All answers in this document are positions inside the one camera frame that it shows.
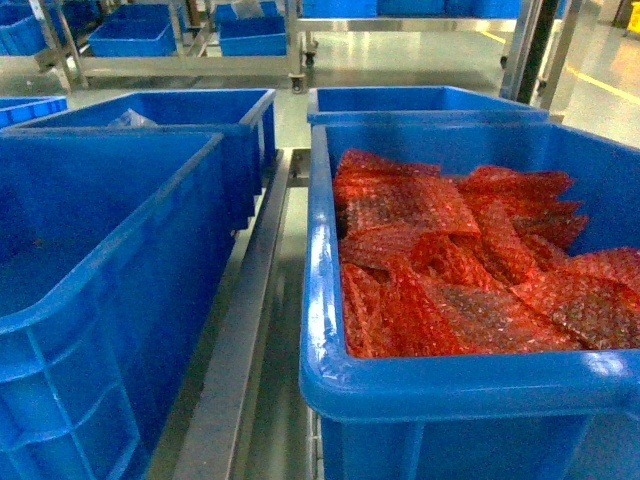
metal pole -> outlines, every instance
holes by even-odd
[[[73,58],[73,63],[76,65],[77,77],[80,81],[80,84],[83,88],[89,87],[89,82],[87,78],[82,73],[82,68],[80,67],[80,53],[78,52],[78,47],[76,45],[75,39],[73,38],[73,34],[71,33],[71,29],[69,28],[69,23],[67,22],[67,17],[64,14],[64,10],[62,9],[62,4],[64,0],[58,0],[55,2],[56,5],[56,13],[58,18],[60,19],[60,24],[62,25],[62,31],[64,32],[64,37],[67,41],[67,48],[71,52],[71,57]]]
[[[567,9],[547,87],[540,102],[540,107],[549,110],[552,120],[556,121],[562,121],[565,116],[600,16],[600,5],[590,0],[569,0]]]
[[[60,84],[65,90],[71,91],[73,75],[71,74],[69,65],[67,65],[67,56],[65,55],[64,51],[62,50],[62,46],[60,45],[58,33],[56,32],[56,29],[54,28],[53,22],[51,20],[51,14],[47,9],[44,0],[29,0],[29,5],[31,5],[33,15],[40,24],[40,28],[42,29],[42,34],[44,35],[47,46],[54,53],[56,74],[58,76],[58,79],[60,80]]]
[[[285,15],[287,20],[287,57],[289,59],[289,78],[292,81],[294,93],[304,91],[302,73],[302,42],[298,32],[298,4],[296,0],[285,1]]]
[[[553,30],[558,0],[524,0],[500,96],[530,103]]]
[[[178,0],[169,0],[169,14],[171,15],[171,26],[173,27],[173,37],[176,41],[176,52],[178,57],[184,57],[184,43],[182,41],[182,27],[180,24],[180,12]]]

stainless steel rack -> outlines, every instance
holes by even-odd
[[[272,57],[222,57],[208,56],[209,47],[215,45],[212,15],[213,0],[205,1],[206,20],[193,26],[192,33],[184,35],[178,19],[180,0],[166,0],[176,39],[176,54],[170,57],[94,57],[86,46],[86,36],[74,38],[69,30],[62,5],[57,0],[55,14],[63,25],[65,42],[55,34],[45,0],[29,0],[47,40],[47,49],[30,57],[2,57],[0,74],[27,74],[54,66],[61,84],[71,89],[74,84],[88,86],[89,80],[99,77],[172,77],[172,76],[282,76],[289,77],[295,93],[305,87],[306,66],[312,67],[317,42],[314,32],[513,32],[509,62],[501,88],[505,98],[518,98],[527,72],[527,58],[532,51],[540,50],[539,32],[544,23],[540,17],[545,2],[556,0],[522,0],[522,13],[517,20],[484,20],[477,18],[366,18],[366,19],[311,19],[300,18],[300,0],[285,1],[287,26],[287,54]],[[117,0],[102,0],[106,13]],[[589,46],[585,37],[597,21],[600,5],[593,0],[569,0],[562,21],[553,22],[553,38],[545,41],[548,48],[546,70],[542,74],[546,85],[543,98],[533,101],[549,108],[556,119],[561,119],[573,91],[575,71],[580,68]]]

red bubble wrap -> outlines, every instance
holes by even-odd
[[[535,258],[513,228],[502,204],[494,202],[475,213],[482,231],[482,243],[487,251],[484,260],[488,265],[497,260],[502,264],[507,279],[513,284],[525,282],[540,271]],[[497,266],[489,268],[487,264],[483,263],[489,272],[501,270]]]
[[[423,231],[404,224],[383,225],[352,233],[340,241],[342,261],[387,270],[393,257],[407,258]]]
[[[614,248],[563,260],[556,262],[558,270],[617,281],[640,294],[640,250],[636,248]]]
[[[409,258],[417,272],[435,271],[447,283],[475,286],[483,290],[503,288],[470,250],[457,246],[446,236],[422,235]]]
[[[347,352],[358,358],[393,356],[392,334],[382,317],[380,284],[350,264],[342,265],[341,281]]]
[[[380,155],[352,148],[342,155],[337,176],[353,172],[401,176],[438,176],[440,165],[397,163]]]
[[[513,282],[510,280],[511,275],[509,269],[504,266],[498,257],[491,253],[482,240],[471,237],[452,237],[453,242],[462,248],[467,249],[480,262],[482,267],[496,279],[497,282],[504,286],[511,286]]]
[[[459,355],[469,353],[453,334],[427,296],[421,276],[406,262],[391,271],[385,312],[396,335],[400,355],[405,357]]]
[[[569,258],[564,250],[540,235],[523,235],[522,242],[527,246],[540,269],[553,270],[558,264]]]
[[[461,343],[478,353],[579,350],[581,345],[507,291],[444,285],[426,279],[428,295]]]
[[[504,167],[478,167],[458,184],[465,193],[508,193],[519,197],[547,199],[573,185],[565,172],[520,173]]]
[[[555,198],[529,199],[517,194],[479,194],[466,193],[462,195],[472,211],[482,209],[485,205],[499,201],[510,217],[546,218],[552,215],[570,215],[580,206],[581,202],[560,202]]]
[[[589,223],[587,215],[556,215],[541,220],[513,219],[521,235],[539,235],[564,250],[578,238]]]
[[[640,347],[640,297],[621,283],[554,271],[512,291],[590,348]]]
[[[400,185],[350,187],[347,235],[371,227],[404,223],[442,234],[479,235],[471,211],[455,186],[435,177],[408,177]]]

metal frame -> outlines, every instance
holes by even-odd
[[[293,149],[278,159],[220,327],[174,472],[175,480],[242,479],[277,283]]]
[[[94,77],[152,77],[152,76],[273,76],[287,73],[293,78],[303,78],[300,61],[301,47],[295,29],[296,1],[286,1],[287,56],[281,57],[207,57],[213,25],[210,21],[214,6],[207,0],[207,23],[196,35],[189,48],[184,46],[178,19],[178,0],[169,0],[171,23],[176,38],[177,52],[171,57],[118,57],[98,58],[78,54],[77,67],[87,78]]]
[[[29,75],[48,71],[54,68],[60,84],[65,90],[71,90],[76,77],[73,75],[67,63],[67,57],[73,54],[75,42],[72,39],[69,25],[67,24],[62,4],[64,0],[57,0],[54,4],[55,14],[58,15],[66,45],[61,44],[57,32],[53,27],[51,13],[44,0],[29,0],[29,6],[38,20],[45,42],[46,48],[29,56],[3,56],[0,62],[0,74],[8,75]],[[84,43],[84,37],[79,38],[79,43]]]

metal rail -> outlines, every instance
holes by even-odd
[[[174,472],[175,480],[242,479],[278,269],[293,151],[278,157]]]
[[[300,18],[299,32],[513,32],[516,20],[479,18]]]

